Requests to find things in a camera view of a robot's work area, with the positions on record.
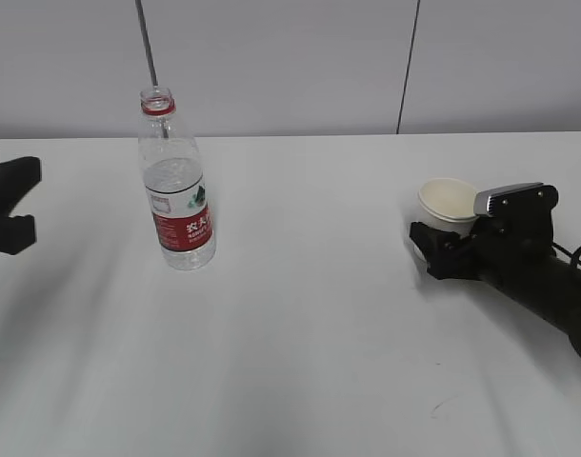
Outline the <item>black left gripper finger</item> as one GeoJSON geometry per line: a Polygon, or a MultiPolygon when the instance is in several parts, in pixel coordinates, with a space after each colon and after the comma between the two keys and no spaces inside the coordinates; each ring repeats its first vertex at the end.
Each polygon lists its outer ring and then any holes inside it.
{"type": "Polygon", "coordinates": [[[37,157],[0,162],[0,209],[14,209],[41,178],[41,162],[37,157]]]}
{"type": "Polygon", "coordinates": [[[0,252],[16,255],[36,242],[35,219],[32,215],[0,216],[0,252]]]}

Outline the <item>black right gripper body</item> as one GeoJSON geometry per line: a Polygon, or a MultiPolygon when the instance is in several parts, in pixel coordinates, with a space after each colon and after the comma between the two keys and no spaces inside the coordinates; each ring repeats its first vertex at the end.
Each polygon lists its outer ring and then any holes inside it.
{"type": "Polygon", "coordinates": [[[549,216],[481,216],[468,242],[452,255],[451,277],[488,282],[499,289],[535,288],[555,269],[552,237],[549,216]]]}

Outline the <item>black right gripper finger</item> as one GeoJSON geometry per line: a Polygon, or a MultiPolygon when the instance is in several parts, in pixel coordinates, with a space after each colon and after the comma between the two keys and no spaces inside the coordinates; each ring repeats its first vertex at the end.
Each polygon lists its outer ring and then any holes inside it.
{"type": "Polygon", "coordinates": [[[466,278],[466,237],[454,231],[431,228],[422,222],[411,222],[410,239],[425,258],[430,276],[435,279],[466,278]]]}

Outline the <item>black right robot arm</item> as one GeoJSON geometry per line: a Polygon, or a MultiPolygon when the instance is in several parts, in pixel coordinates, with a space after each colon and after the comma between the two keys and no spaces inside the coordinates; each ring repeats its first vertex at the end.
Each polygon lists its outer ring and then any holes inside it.
{"type": "Polygon", "coordinates": [[[581,358],[581,246],[555,254],[552,225],[533,232],[480,217],[468,235],[413,222],[410,239],[437,280],[481,281],[565,333],[581,358]]]}

